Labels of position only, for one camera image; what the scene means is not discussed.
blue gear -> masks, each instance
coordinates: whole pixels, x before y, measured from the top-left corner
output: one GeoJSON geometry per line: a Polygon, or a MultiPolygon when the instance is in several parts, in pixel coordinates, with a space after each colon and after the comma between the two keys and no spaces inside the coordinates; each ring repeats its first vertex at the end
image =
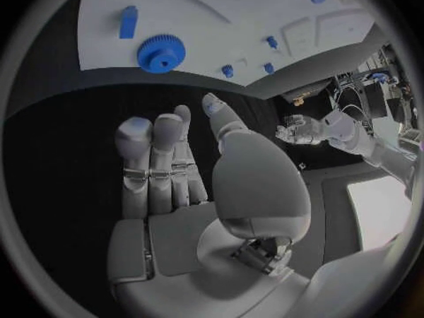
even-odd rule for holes
{"type": "Polygon", "coordinates": [[[155,35],[139,48],[139,66],[149,73],[167,73],[184,61],[183,42],[174,35],[155,35]]]}

black floor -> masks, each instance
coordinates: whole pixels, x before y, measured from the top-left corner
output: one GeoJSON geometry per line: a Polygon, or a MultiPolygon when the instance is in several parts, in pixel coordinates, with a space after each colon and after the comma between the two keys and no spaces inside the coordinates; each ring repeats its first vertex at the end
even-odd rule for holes
{"type": "MultiPolygon", "coordinates": [[[[168,86],[112,86],[60,95],[10,118],[4,164],[9,196],[25,238],[53,279],[99,317],[122,317],[110,295],[106,253],[121,218],[122,163],[114,131],[131,116],[154,120],[184,103],[189,134],[206,188],[218,158],[201,110],[206,90],[168,86]]],[[[273,139],[272,101],[216,93],[247,126],[273,139]]]]}

